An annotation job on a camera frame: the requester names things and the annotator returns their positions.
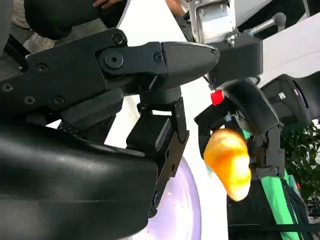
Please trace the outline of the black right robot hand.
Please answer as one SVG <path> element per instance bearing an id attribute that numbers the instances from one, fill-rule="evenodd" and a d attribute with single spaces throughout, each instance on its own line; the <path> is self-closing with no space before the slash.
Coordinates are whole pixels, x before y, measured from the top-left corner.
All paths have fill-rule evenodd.
<path id="1" fill-rule="evenodd" d="M 116 240 L 157 213 L 185 150 L 181 85 L 219 50 L 128 46 L 111 28 L 31 54 L 1 82 L 0 237 Z"/>

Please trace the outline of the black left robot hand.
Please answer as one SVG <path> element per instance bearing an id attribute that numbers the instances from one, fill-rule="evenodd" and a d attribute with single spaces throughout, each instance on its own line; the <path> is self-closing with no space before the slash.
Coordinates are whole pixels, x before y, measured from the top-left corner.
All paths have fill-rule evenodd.
<path id="1" fill-rule="evenodd" d="M 320 73 L 294 78 L 282 74 L 258 88 L 249 79 L 222 87 L 224 99 L 213 103 L 194 120 L 203 154 L 212 132 L 226 124 L 236 132 L 251 134 L 248 141 L 254 177 L 285 176 L 285 151 L 281 134 L 303 129 L 320 116 Z"/>

